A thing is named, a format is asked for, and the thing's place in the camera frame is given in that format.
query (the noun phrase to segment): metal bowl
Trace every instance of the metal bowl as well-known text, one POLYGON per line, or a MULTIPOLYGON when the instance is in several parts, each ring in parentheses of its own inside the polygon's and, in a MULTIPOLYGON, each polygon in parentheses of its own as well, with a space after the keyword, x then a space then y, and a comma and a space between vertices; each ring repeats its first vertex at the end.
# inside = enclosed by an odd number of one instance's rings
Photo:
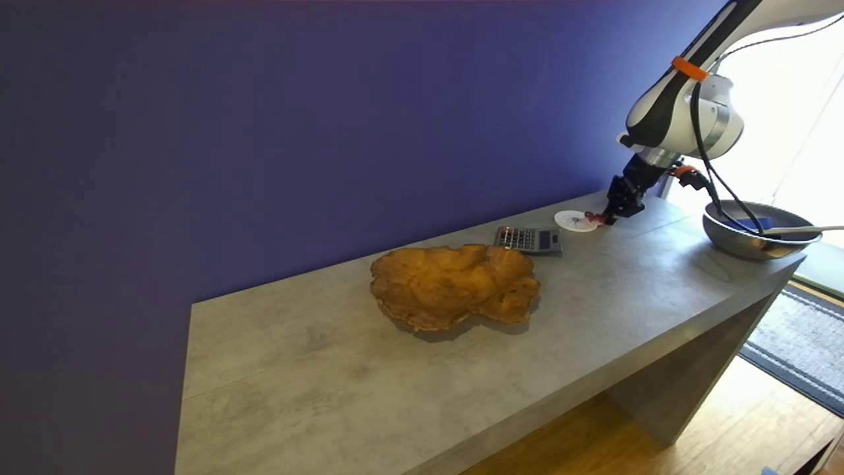
MULTIPOLYGON (((746 200, 745 207, 756 217, 763 231, 766 227, 812 227, 812 223, 776 207, 746 204, 746 200)), ((755 232, 739 231, 737 225, 729 225, 722 214, 741 225, 746 225, 749 217, 737 200, 721 200, 721 211, 716 204, 705 208, 705 231, 712 247, 739 258, 751 258, 751 262, 780 258, 808 249, 812 241, 820 239, 820 232, 755 235, 755 232)))

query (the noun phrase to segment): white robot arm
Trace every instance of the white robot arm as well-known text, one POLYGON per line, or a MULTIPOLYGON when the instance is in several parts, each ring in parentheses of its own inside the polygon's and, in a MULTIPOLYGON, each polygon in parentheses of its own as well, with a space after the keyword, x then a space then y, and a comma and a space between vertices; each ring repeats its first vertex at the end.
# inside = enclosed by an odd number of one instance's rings
POLYGON ((745 122, 730 109, 730 83, 709 71, 730 45, 836 14, 844 14, 844 0, 729 0, 630 109, 623 145, 632 148, 632 158, 613 179, 605 223, 642 211, 644 192, 679 157, 717 158, 739 142, 745 122))

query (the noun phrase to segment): concrete countertop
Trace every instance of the concrete countertop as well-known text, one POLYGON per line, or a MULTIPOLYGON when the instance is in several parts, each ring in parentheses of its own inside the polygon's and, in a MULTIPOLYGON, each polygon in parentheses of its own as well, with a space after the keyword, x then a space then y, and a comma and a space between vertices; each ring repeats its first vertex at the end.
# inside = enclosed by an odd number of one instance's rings
MULTIPOLYGON (((553 227, 535 208, 412 247, 491 244, 499 225, 553 227)), ((801 257, 712 250, 700 214, 664 200, 540 257, 524 332, 450 342, 398 330, 365 257, 195 305, 180 475, 443 473, 477 463, 772 294, 801 257)))

